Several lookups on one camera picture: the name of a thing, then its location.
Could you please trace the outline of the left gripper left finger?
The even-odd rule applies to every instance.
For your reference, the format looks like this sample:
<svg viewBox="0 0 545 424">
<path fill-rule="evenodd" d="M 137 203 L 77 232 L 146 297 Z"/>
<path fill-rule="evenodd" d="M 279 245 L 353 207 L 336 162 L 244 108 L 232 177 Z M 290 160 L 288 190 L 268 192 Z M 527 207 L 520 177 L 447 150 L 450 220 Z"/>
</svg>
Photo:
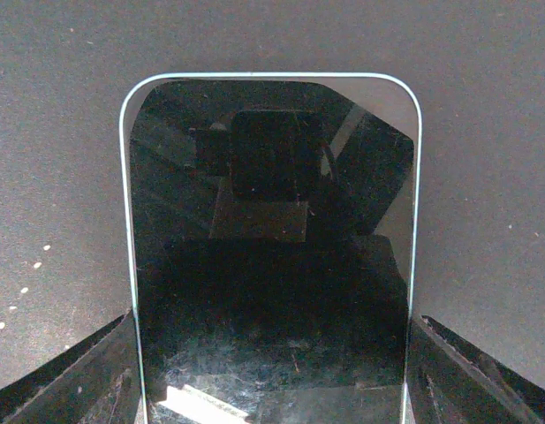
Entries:
<svg viewBox="0 0 545 424">
<path fill-rule="evenodd" d="M 133 423 L 140 377 L 132 312 L 0 389 L 0 423 L 77 423 L 110 393 L 114 405 L 94 422 Z"/>
</svg>

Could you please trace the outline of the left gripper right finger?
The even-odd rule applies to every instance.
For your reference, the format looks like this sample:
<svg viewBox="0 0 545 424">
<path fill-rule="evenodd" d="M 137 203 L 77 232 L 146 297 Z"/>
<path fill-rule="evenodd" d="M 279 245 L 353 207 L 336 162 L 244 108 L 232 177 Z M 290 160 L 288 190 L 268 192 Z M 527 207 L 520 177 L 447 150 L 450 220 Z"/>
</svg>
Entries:
<svg viewBox="0 0 545 424">
<path fill-rule="evenodd" d="M 411 321 L 406 382 L 417 423 L 545 423 L 545 389 L 427 315 Z"/>
</svg>

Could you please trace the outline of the teal-edged black phone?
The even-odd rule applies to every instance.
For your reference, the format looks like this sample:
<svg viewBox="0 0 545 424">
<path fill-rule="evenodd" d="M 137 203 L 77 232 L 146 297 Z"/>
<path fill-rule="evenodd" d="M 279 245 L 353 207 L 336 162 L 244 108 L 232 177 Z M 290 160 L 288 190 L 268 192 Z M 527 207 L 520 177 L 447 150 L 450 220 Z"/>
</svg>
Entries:
<svg viewBox="0 0 545 424">
<path fill-rule="evenodd" d="M 146 422 L 403 422 L 413 91 L 377 72 L 163 73 L 118 131 Z"/>
</svg>

